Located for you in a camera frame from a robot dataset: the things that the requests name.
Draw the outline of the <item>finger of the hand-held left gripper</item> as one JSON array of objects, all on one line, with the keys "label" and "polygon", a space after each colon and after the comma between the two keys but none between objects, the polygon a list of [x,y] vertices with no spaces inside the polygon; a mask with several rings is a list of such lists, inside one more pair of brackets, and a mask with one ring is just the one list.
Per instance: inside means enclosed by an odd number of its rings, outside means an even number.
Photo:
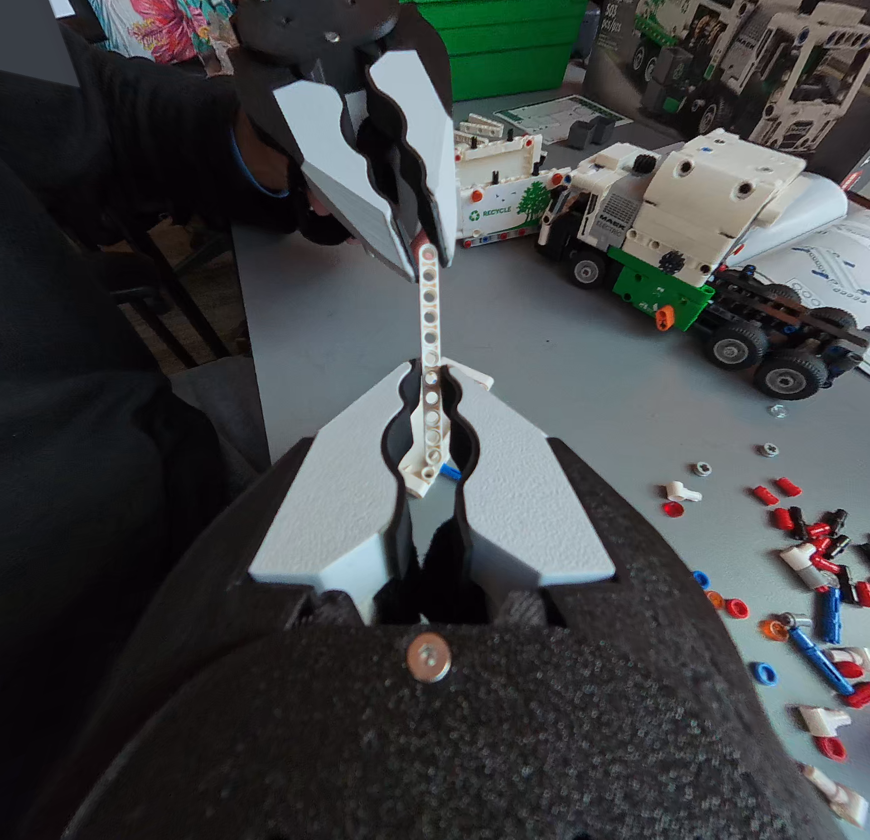
[{"label": "finger of the hand-held left gripper", "polygon": [[420,54],[383,53],[366,68],[368,112],[398,152],[400,181],[416,202],[411,220],[433,242],[440,266],[451,266],[456,243],[453,123]]},{"label": "finger of the hand-held left gripper", "polygon": [[272,92],[299,150],[300,170],[321,203],[377,259],[406,280],[418,272],[407,237],[368,160],[343,133],[343,98],[331,86],[297,81]]}]

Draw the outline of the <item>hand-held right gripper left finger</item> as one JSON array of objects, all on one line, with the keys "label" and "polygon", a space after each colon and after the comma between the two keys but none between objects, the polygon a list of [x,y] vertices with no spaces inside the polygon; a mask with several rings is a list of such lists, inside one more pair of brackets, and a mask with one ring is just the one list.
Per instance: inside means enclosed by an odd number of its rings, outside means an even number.
[{"label": "hand-held right gripper left finger", "polygon": [[342,592],[372,623],[375,597],[402,561],[388,530],[400,523],[405,485],[384,440],[412,373],[412,362],[401,363],[314,436],[251,560],[254,581]]}]

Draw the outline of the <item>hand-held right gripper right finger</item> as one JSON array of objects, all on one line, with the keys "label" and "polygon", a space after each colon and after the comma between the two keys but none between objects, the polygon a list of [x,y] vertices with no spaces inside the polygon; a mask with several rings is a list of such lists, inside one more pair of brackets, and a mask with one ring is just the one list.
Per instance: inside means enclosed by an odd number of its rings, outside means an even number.
[{"label": "hand-held right gripper right finger", "polygon": [[616,566],[551,438],[462,369],[451,417],[471,444],[456,518],[469,575],[491,610],[513,592],[610,580]]}]

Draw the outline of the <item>short white lego beam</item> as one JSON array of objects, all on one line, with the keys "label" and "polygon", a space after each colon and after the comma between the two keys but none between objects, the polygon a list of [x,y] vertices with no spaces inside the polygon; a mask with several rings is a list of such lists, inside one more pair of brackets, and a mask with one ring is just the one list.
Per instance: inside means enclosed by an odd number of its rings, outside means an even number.
[{"label": "short white lego beam", "polygon": [[411,413],[411,446],[398,465],[410,495],[423,498],[450,460],[450,419],[429,404],[430,369],[425,369],[417,407]]}]

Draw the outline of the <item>long white lego beam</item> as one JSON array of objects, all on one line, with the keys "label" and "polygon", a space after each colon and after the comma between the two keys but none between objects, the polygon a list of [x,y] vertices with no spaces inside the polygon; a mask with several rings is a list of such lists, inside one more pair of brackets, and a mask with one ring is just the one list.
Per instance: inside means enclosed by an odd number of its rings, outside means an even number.
[{"label": "long white lego beam", "polygon": [[445,415],[441,371],[440,254],[427,237],[421,237],[416,248],[416,258],[419,266],[421,381],[424,370],[430,369],[429,404],[438,407],[438,411]]}]

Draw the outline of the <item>person's left forearm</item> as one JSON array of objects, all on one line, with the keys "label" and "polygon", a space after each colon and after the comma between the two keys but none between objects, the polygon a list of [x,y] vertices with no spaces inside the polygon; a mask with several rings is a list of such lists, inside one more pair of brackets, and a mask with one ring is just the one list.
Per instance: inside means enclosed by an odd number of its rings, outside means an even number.
[{"label": "person's left forearm", "polygon": [[127,198],[160,214],[238,221],[289,234],[288,193],[243,163],[232,79],[128,59],[61,31],[78,86],[2,71],[2,226],[51,211],[99,217]]}]

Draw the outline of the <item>group of loose lego beams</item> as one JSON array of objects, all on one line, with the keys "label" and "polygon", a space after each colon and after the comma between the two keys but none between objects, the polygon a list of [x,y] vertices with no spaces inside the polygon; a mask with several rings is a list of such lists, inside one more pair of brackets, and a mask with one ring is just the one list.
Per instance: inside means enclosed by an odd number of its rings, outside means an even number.
[{"label": "group of loose lego beams", "polygon": [[454,141],[458,146],[476,147],[505,139],[505,130],[503,122],[471,113],[454,130]]}]

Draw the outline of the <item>white lego recycling container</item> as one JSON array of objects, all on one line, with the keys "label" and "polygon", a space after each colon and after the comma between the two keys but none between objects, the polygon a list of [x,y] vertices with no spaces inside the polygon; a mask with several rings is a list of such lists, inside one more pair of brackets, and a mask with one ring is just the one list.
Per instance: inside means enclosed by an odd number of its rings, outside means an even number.
[{"label": "white lego recycling container", "polygon": [[488,140],[454,135],[458,196],[456,239],[469,248],[537,233],[570,168],[549,168],[541,135]]}]

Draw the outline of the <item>white green lego truck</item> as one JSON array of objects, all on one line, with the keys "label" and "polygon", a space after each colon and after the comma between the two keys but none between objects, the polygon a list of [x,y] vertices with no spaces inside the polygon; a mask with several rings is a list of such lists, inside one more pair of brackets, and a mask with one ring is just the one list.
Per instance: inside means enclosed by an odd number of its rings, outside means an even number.
[{"label": "white green lego truck", "polygon": [[762,394],[800,401],[860,366],[868,327],[756,261],[837,222],[845,203],[804,160],[722,128],[658,152],[619,142],[551,191],[538,251],[659,331],[696,330],[712,365],[751,371]]}]

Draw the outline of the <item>scattered small lego pins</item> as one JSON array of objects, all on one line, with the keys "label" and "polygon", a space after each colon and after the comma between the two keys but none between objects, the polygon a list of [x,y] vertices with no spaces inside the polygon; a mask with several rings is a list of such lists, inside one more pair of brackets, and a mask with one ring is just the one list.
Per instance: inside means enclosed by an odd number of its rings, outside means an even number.
[{"label": "scattered small lego pins", "polygon": [[677,473],[656,498],[696,526],[687,560],[836,829],[868,838],[868,441],[780,404],[748,441]]}]

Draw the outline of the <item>lego set box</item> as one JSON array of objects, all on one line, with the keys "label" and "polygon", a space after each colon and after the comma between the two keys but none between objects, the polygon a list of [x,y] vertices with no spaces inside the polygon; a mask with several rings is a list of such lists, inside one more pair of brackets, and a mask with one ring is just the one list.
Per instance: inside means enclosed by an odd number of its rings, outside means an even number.
[{"label": "lego set box", "polygon": [[868,0],[604,0],[583,90],[686,139],[811,160],[868,115]]}]

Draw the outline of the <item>person's left hand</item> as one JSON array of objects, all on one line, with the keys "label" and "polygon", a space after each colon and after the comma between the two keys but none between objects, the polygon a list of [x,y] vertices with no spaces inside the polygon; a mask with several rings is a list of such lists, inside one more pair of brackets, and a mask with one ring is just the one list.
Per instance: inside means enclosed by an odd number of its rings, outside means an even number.
[{"label": "person's left hand", "polygon": [[233,153],[248,181],[275,201],[288,203],[296,230],[318,245],[358,243],[312,193],[299,165],[240,108],[232,128]]}]

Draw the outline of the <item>green plastic bin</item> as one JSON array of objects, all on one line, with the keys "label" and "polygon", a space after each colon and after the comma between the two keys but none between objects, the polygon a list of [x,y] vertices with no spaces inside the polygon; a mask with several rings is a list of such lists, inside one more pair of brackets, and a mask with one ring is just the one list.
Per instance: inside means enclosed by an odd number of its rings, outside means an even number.
[{"label": "green plastic bin", "polygon": [[449,53],[455,102],[558,88],[589,0],[414,3]]}]

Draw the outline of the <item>green white printed sheet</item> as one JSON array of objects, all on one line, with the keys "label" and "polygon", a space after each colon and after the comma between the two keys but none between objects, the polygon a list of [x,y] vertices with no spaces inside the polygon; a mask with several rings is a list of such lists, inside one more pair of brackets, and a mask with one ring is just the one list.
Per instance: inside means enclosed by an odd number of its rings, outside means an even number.
[{"label": "green white printed sheet", "polygon": [[548,101],[502,109],[494,116],[516,131],[541,135],[545,144],[567,140],[575,121],[588,121],[594,116],[603,116],[616,127],[631,124],[632,119],[602,106],[582,95],[569,95]]}]

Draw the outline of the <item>floral printed fabric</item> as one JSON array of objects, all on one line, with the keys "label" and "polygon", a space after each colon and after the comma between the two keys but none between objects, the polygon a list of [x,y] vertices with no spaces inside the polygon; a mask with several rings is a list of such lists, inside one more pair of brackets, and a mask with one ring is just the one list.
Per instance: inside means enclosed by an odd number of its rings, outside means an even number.
[{"label": "floral printed fabric", "polygon": [[98,47],[163,65],[199,62],[231,75],[232,0],[87,0],[105,41]]}]

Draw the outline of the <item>black office chair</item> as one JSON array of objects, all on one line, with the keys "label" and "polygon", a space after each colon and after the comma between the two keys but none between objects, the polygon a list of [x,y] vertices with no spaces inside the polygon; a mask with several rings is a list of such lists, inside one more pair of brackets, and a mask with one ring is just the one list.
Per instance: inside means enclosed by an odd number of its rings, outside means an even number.
[{"label": "black office chair", "polygon": [[97,278],[115,303],[130,307],[185,368],[197,367],[198,363],[161,319],[170,309],[180,312],[215,359],[229,357],[230,350],[183,285],[179,272],[200,268],[230,251],[231,237],[206,229],[204,244],[184,258],[178,267],[173,267],[150,235],[150,229],[158,223],[158,215],[109,207],[103,219],[111,235],[120,236],[130,247],[130,251],[118,252],[100,246],[91,258]]}]

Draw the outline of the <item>person's black clothing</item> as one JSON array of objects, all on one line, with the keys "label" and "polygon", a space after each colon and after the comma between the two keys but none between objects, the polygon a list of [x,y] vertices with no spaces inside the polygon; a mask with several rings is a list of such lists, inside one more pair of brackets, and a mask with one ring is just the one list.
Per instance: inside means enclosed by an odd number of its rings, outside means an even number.
[{"label": "person's black clothing", "polygon": [[2,164],[2,838],[190,543],[269,467],[252,364],[180,392]]}]

